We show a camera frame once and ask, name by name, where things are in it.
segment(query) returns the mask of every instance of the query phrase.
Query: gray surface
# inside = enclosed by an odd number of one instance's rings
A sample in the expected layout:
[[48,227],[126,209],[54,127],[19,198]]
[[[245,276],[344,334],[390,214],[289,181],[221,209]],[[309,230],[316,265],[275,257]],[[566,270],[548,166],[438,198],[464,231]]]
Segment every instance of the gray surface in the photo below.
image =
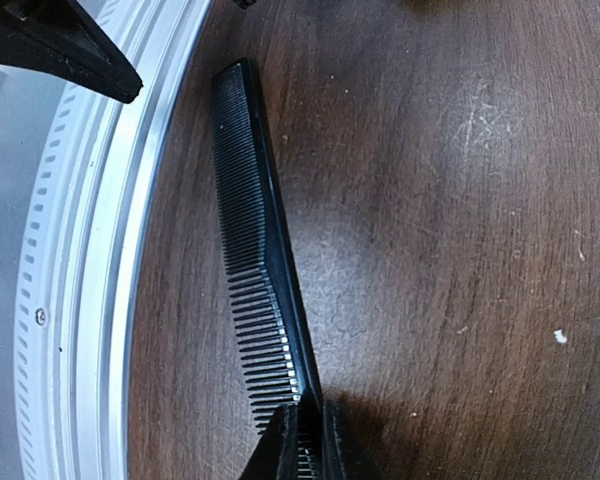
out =
[[[103,2],[88,3],[93,13]],[[0,68],[0,480],[23,478],[13,390],[18,262],[38,161],[64,84],[45,74]]]

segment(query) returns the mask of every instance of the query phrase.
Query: screw head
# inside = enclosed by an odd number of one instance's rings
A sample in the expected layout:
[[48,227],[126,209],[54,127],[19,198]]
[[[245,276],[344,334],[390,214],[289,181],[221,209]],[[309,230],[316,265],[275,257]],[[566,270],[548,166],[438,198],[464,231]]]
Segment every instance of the screw head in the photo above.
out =
[[47,315],[44,313],[44,310],[39,308],[36,310],[36,323],[40,326],[43,326],[47,321]]

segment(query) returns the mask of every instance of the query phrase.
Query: comb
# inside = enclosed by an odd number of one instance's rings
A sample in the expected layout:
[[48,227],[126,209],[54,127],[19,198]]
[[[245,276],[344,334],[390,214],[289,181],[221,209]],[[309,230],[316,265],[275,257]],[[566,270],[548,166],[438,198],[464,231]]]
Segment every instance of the comb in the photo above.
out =
[[322,392],[255,65],[243,59],[216,75],[212,94],[225,268],[256,427],[298,405],[298,478],[318,478]]

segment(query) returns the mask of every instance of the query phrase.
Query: wood grain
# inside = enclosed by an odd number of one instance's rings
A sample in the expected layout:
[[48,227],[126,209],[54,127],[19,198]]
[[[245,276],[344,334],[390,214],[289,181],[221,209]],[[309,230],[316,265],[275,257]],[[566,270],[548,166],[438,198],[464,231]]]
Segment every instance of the wood grain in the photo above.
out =
[[148,231],[132,479],[236,479],[257,441],[210,132],[241,56],[324,388],[385,478],[600,479],[600,1],[578,0],[216,0]]

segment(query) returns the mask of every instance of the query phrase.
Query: wooden table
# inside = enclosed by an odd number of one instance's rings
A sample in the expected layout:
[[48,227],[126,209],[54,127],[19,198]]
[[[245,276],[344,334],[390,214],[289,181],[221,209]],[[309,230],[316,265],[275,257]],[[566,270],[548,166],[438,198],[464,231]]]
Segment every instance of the wooden table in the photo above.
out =
[[241,56],[324,388],[386,479],[600,479],[600,0],[215,1],[148,231],[132,479],[235,480],[257,442],[210,130]]

